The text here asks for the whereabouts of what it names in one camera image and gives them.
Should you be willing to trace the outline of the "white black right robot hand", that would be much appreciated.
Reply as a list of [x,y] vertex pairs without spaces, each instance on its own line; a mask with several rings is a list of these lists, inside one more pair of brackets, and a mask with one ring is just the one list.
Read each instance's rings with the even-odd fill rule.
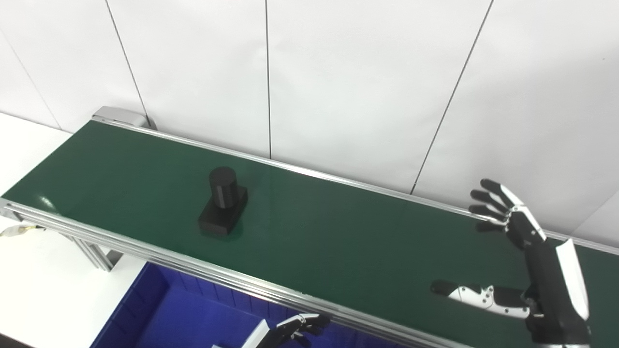
[[471,190],[469,207],[486,220],[478,232],[501,232],[524,255],[530,284],[524,290],[504,286],[458,284],[437,279],[430,290],[480,310],[524,321],[539,348],[588,348],[590,300],[572,238],[554,246],[527,205],[503,184],[483,178]]

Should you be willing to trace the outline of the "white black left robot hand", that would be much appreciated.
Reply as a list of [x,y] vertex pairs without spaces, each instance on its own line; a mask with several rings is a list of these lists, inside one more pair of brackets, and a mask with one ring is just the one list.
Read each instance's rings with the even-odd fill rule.
[[304,334],[323,335],[331,320],[331,316],[325,314],[300,313],[270,327],[268,322],[262,319],[243,342],[242,347],[279,348],[289,341],[294,341],[303,348],[310,348],[312,343]]

